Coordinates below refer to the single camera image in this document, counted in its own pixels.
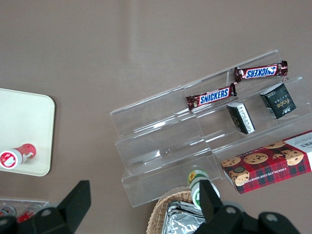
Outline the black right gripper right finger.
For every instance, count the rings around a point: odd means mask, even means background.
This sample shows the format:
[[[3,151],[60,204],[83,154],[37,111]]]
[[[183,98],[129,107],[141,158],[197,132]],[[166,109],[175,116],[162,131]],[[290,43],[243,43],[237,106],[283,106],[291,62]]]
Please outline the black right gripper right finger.
[[[206,223],[209,223],[214,215],[223,207],[221,199],[209,180],[199,182],[199,200]]]

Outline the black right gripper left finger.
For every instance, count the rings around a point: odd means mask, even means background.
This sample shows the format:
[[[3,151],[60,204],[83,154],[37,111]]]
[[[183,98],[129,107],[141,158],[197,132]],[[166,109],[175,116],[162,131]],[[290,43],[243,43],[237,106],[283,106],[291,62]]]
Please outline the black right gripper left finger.
[[[74,234],[91,207],[90,181],[81,180],[58,205],[70,234]]]

